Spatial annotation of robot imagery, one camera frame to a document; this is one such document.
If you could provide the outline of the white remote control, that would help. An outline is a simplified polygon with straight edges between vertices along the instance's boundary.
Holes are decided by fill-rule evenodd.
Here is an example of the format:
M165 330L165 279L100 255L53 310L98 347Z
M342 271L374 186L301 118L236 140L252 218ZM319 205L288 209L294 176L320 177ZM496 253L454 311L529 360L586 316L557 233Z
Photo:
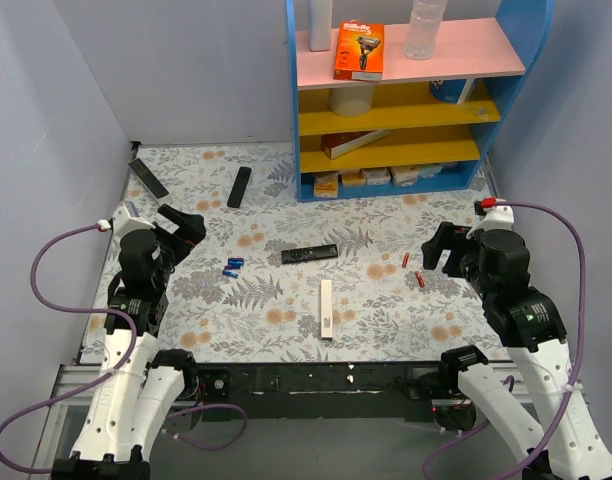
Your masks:
M323 340L333 338L332 281L322 280L320 284L320 335Z

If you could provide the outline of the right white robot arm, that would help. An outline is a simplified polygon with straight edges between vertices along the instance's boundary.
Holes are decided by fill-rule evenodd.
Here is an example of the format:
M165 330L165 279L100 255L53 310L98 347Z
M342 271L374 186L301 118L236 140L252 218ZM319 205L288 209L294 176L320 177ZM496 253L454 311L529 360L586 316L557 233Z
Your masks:
M530 415L492 376L474 346L443 353L440 389L466 395L485 414L525 478L612 479L612 454L577 387L580 360L553 301L530 284L530 253L511 222L485 220L474 229L443 222L422 246L423 266L463 278L479 296L487 323L516 365L532 404Z

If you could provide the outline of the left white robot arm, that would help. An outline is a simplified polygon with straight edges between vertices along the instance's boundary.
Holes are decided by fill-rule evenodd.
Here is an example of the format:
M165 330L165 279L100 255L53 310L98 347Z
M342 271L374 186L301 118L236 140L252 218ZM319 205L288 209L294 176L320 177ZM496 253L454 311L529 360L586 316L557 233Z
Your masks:
M170 407L199 389L192 353L161 351L157 335L171 274L205 238L204 218L162 205L167 231L122 203L110 225L119 240L119 271L108 293L104 359L85 424L53 479L147 479L149 456Z

